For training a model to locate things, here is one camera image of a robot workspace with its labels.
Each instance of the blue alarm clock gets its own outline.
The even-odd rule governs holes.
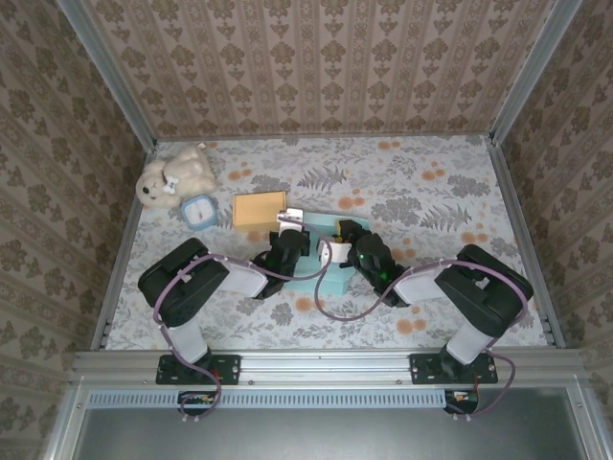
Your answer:
[[[181,205],[183,219],[191,230],[204,230],[217,223],[217,210],[207,196],[201,195],[184,201]]]

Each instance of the floral tablecloth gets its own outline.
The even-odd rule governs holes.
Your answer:
[[[158,157],[185,145],[162,143]],[[193,232],[179,209],[143,211],[106,349],[167,348],[137,281],[187,238],[242,258],[268,247],[266,234],[232,229],[237,194],[283,190],[289,206],[368,219],[403,265],[453,257],[475,242],[524,272],[483,136],[219,141],[207,152],[220,184],[212,194],[217,226]],[[356,275],[343,297],[323,300],[328,311],[354,315],[375,296]],[[406,309],[382,305],[359,321],[333,322],[310,295],[289,290],[265,301],[217,292],[197,318],[216,350],[440,347],[464,321],[448,300],[436,299]],[[499,344],[546,345],[534,307]]]

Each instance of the stuffed animal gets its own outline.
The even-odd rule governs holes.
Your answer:
[[[153,160],[136,182],[136,196],[145,206],[173,208],[182,199],[208,194],[216,188],[215,176],[198,144],[182,150],[169,162]]]

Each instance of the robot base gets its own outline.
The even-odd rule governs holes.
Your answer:
[[[439,353],[417,353],[409,356],[411,379],[414,385],[468,384],[474,385],[475,374],[481,383],[498,383],[494,358],[481,353],[466,367],[466,371],[452,379],[441,366]]]
[[[238,385],[240,355],[212,355],[206,369],[215,375],[222,385]],[[158,385],[212,385],[206,376],[185,367],[173,355],[163,355],[157,366],[155,382]]]

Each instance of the yellow box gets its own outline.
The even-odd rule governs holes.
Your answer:
[[[285,192],[235,195],[233,223],[237,232],[278,232],[277,213],[285,209]]]

